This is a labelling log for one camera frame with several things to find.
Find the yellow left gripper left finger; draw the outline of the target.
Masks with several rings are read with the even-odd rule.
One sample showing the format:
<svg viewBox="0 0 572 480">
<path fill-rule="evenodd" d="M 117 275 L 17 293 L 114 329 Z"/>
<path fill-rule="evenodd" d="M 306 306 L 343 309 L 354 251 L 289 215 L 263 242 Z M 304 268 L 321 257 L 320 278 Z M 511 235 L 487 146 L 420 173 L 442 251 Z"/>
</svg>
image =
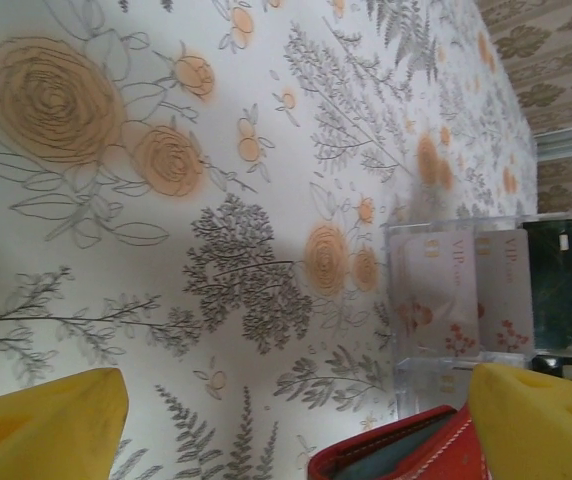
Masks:
<svg viewBox="0 0 572 480">
<path fill-rule="evenodd" d="M 0 396 L 0 480 L 107 479 L 128 410 L 117 368 Z"/>
</svg>

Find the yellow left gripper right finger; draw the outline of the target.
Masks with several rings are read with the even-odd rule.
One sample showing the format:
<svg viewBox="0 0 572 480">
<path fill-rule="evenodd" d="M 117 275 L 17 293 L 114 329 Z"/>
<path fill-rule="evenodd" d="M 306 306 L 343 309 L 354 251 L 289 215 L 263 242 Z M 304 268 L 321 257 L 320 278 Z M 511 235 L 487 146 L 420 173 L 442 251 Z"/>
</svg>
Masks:
<svg viewBox="0 0 572 480">
<path fill-rule="evenodd" d="M 572 380 L 479 364 L 468 407 L 494 479 L 572 479 Z"/>
</svg>

